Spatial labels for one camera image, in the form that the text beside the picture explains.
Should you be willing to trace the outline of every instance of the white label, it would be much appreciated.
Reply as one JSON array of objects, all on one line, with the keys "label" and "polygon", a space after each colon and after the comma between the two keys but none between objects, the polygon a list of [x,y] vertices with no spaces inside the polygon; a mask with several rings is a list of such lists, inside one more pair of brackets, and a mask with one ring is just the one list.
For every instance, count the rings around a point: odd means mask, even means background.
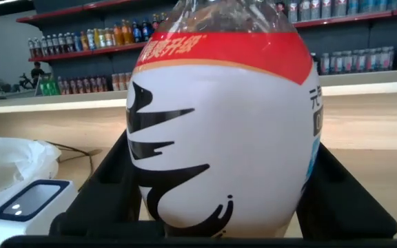
[{"label": "white label", "polygon": [[[246,82],[255,87],[246,87]],[[207,168],[160,197],[156,210],[161,219],[186,228],[216,213],[206,222],[211,228],[227,221],[216,236],[274,236],[294,214],[312,146],[320,136],[314,136],[320,120],[315,114],[323,106],[318,87],[315,67],[302,85],[218,65],[173,65],[134,73],[127,98],[133,116],[188,110],[181,116],[167,114],[171,119],[158,124],[146,123],[144,129],[127,128],[131,144],[168,142],[151,157],[132,156],[134,165],[164,173]],[[136,94],[143,92],[150,92],[152,100],[141,105]],[[154,187],[140,188],[145,201]]]}]

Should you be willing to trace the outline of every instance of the drink bottle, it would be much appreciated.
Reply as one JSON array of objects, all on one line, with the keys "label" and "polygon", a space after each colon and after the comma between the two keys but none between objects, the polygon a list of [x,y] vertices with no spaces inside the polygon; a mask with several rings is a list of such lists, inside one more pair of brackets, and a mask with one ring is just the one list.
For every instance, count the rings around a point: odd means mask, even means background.
[{"label": "drink bottle", "polygon": [[136,181],[168,236],[283,236],[314,166],[323,98],[272,0],[180,0],[138,58],[126,114]]}]

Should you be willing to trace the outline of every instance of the electronic device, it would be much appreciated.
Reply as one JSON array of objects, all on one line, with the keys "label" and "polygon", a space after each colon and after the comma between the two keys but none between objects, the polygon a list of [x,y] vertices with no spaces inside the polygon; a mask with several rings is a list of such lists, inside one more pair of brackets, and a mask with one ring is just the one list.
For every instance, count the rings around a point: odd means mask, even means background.
[{"label": "electronic device", "polygon": [[18,235],[47,235],[77,196],[73,182],[36,180],[0,206],[0,244]]}]

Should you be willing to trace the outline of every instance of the black plastic holder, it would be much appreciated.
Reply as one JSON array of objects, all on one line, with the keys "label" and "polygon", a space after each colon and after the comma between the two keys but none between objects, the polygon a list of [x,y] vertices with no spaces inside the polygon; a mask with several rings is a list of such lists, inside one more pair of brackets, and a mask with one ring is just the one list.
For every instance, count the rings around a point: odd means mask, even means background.
[{"label": "black plastic holder", "polygon": [[15,247],[397,247],[396,221],[321,144],[296,210],[303,238],[165,237],[160,221],[139,220],[141,195],[124,132],[49,236],[17,236]]}]

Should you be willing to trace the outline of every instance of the wall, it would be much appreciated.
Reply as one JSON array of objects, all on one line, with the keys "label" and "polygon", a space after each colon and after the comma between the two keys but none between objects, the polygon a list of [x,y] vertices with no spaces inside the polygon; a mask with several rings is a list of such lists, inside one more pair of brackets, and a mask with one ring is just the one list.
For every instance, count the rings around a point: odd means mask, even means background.
[{"label": "wall", "polygon": [[[0,79],[6,83],[18,83],[19,76],[24,72],[30,78],[33,63],[28,62],[30,52],[27,39],[42,37],[42,32],[32,26],[17,23],[16,19],[36,14],[36,11],[8,14],[0,17]],[[45,72],[50,71],[46,63],[42,63]]]}]

